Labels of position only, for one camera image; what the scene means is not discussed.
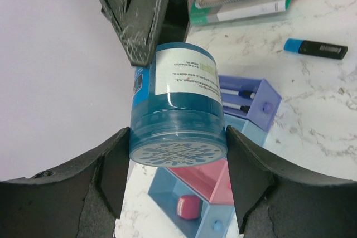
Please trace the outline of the blue cap whiteboard marker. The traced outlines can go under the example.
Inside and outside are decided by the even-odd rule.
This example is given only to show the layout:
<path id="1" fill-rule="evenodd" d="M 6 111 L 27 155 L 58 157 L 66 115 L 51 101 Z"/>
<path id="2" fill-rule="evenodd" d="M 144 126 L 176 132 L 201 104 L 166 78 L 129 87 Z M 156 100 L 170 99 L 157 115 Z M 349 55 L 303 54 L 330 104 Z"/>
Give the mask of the blue cap whiteboard marker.
<path id="1" fill-rule="evenodd" d="M 220 91 L 222 94 L 240 96 L 245 99 L 254 99 L 254 97 L 255 97 L 255 92 L 249 91 L 249 90 L 236 91 L 236 90 L 230 90 L 230 89 L 221 89 Z"/>

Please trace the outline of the blue round jar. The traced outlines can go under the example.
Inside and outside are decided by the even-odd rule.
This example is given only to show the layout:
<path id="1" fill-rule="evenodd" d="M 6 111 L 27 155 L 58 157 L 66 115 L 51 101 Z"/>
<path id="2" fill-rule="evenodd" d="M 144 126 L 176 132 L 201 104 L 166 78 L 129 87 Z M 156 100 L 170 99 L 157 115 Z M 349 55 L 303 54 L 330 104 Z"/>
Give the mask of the blue round jar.
<path id="1" fill-rule="evenodd" d="M 227 154 L 217 66 L 204 49 L 159 45 L 134 75 L 129 156 L 154 167 L 192 167 Z"/>

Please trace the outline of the purple storage bin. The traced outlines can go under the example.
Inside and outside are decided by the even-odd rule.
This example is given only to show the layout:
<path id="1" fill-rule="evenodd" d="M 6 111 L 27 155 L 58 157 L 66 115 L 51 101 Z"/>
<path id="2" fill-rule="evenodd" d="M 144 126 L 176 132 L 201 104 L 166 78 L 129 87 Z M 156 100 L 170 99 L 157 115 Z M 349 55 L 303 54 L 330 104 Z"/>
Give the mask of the purple storage bin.
<path id="1" fill-rule="evenodd" d="M 248 120 L 265 132 L 270 130 L 282 97 L 266 79 L 220 75 L 219 82 L 220 89 L 255 92 L 254 99 L 221 93 L 222 102 L 250 106 L 248 113 L 223 107 L 225 114 Z"/>

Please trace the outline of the light blue storage bin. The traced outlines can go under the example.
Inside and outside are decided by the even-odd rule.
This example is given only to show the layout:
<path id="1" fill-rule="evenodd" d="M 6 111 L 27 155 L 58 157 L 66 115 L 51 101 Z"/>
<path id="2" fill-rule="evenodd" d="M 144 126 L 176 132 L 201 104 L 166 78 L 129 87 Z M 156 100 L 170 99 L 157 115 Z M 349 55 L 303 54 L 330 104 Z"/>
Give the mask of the light blue storage bin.
<path id="1" fill-rule="evenodd" d="M 254 123 L 235 117 L 229 114 L 224 114 L 225 127 L 231 125 L 246 137 L 248 137 L 255 144 L 263 147 L 266 141 L 267 132 L 255 125 Z"/>

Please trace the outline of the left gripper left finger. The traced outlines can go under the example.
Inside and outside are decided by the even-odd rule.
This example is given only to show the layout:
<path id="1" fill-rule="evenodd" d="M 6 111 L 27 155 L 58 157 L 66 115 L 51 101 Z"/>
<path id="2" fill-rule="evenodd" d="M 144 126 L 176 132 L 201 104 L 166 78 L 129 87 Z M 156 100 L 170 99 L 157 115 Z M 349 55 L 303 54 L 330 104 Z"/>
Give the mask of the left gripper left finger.
<path id="1" fill-rule="evenodd" d="M 113 237 L 129 171 L 129 128 L 31 178 L 1 182 L 1 237 Z"/>

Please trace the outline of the pink storage bin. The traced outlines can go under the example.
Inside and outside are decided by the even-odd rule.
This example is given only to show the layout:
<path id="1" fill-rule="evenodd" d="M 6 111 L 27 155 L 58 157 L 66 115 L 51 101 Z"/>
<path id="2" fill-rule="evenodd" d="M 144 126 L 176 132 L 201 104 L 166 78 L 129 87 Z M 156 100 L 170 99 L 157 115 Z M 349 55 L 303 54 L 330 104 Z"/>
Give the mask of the pink storage bin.
<path id="1" fill-rule="evenodd" d="M 228 162 L 225 158 L 200 166 L 168 169 L 210 203 L 234 204 Z"/>

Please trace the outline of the black tip whiteboard marker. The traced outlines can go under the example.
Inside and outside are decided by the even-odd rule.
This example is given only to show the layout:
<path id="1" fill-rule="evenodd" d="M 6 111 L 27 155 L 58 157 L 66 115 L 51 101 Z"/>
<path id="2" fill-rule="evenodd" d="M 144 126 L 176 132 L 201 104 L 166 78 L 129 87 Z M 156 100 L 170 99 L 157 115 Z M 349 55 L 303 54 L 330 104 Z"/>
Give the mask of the black tip whiteboard marker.
<path id="1" fill-rule="evenodd" d="M 225 108 L 230 108 L 230 109 L 235 109 L 235 110 L 240 110 L 244 113 L 248 113 L 250 106 L 246 105 L 238 105 L 238 104 L 233 104 L 233 103 L 227 103 L 223 102 L 223 107 Z"/>

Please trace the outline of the pink eraser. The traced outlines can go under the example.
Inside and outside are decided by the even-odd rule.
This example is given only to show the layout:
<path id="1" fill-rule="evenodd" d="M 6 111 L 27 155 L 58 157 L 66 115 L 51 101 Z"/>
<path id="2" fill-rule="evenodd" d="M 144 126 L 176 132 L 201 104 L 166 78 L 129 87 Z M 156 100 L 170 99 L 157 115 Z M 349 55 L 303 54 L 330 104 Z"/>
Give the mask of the pink eraser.
<path id="1" fill-rule="evenodd" d="M 196 220 L 200 217 L 201 199 L 195 195 L 183 195 L 178 198 L 176 213 L 185 220 Z"/>

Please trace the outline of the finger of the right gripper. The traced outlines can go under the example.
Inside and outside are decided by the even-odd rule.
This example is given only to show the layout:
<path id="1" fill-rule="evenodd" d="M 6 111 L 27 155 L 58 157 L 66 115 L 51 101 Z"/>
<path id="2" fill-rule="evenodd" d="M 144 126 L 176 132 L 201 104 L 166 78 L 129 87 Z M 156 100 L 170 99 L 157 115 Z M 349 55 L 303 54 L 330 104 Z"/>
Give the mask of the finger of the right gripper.
<path id="1" fill-rule="evenodd" d="M 99 0 L 132 66 L 152 62 L 169 0 Z"/>

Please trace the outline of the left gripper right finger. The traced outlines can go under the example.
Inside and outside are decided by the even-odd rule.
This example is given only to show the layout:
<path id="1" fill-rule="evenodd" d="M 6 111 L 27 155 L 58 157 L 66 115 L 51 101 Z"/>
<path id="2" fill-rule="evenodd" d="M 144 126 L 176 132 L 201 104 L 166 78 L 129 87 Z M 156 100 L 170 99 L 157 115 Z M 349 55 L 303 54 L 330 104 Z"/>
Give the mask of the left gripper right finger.
<path id="1" fill-rule="evenodd" d="M 244 237 L 355 237 L 356 182 L 289 162 L 227 127 L 228 167 Z"/>

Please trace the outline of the blue cap black highlighter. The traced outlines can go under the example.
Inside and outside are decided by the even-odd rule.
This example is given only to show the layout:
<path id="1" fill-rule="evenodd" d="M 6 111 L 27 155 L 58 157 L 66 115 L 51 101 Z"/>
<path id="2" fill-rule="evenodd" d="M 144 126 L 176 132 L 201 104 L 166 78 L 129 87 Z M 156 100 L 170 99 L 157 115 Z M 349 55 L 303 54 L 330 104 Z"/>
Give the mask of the blue cap black highlighter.
<path id="1" fill-rule="evenodd" d="M 296 54 L 342 60 L 348 51 L 347 46 L 289 38 L 283 49 Z"/>

